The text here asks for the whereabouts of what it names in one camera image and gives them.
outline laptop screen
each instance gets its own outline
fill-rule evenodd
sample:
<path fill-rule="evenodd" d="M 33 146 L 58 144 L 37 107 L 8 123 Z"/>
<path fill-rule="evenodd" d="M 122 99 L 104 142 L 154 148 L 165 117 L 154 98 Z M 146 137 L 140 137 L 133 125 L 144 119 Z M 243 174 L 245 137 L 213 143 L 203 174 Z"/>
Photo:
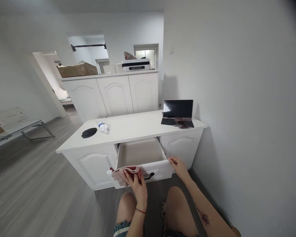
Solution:
<path fill-rule="evenodd" d="M 165 100 L 164 118 L 192 118 L 193 100 Z"/>

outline bracelet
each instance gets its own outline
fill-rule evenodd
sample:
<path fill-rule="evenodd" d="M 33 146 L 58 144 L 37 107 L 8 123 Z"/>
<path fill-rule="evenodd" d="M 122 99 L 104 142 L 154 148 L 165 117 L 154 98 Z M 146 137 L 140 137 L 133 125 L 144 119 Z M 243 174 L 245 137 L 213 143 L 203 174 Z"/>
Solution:
<path fill-rule="evenodd" d="M 138 209 L 137 207 L 136 207 L 135 211 L 142 212 L 143 214 L 146 214 L 145 212 L 143 212 L 142 210 Z"/>

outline arm tattoo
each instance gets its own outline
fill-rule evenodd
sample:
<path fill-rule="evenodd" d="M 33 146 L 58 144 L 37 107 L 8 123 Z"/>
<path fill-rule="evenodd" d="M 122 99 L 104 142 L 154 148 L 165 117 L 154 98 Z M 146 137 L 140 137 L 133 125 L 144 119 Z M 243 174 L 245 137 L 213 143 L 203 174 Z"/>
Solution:
<path fill-rule="evenodd" d="M 201 218 L 201 221 L 203 221 L 205 223 L 205 225 L 210 225 L 210 220 L 208 219 L 208 216 L 206 214 L 203 214 L 196 206 L 195 202 L 194 202 L 194 205 L 196 207 L 196 210 L 198 212 L 198 215 L 200 216 Z"/>

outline water bottle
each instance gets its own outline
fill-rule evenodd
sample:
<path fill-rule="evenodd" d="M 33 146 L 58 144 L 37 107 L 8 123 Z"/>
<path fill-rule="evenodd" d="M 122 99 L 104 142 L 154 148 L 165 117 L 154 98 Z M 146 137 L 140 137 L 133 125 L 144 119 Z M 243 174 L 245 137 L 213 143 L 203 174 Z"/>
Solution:
<path fill-rule="evenodd" d="M 106 132 L 108 130 L 108 127 L 105 123 L 102 122 L 102 120 L 98 119 L 96 121 L 98 123 L 99 129 L 103 132 Z"/>

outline open drawer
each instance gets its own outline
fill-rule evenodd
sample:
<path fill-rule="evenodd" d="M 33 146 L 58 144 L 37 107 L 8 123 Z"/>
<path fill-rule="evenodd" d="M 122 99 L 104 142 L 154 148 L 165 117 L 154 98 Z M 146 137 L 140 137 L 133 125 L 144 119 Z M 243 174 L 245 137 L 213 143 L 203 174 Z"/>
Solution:
<path fill-rule="evenodd" d="M 124 166 L 139 166 L 146 182 L 171 178 L 173 172 L 157 138 L 121 143 L 113 168 L 116 170 Z M 107 175 L 115 188 L 123 188 L 112 177 L 112 171 L 107 171 Z"/>

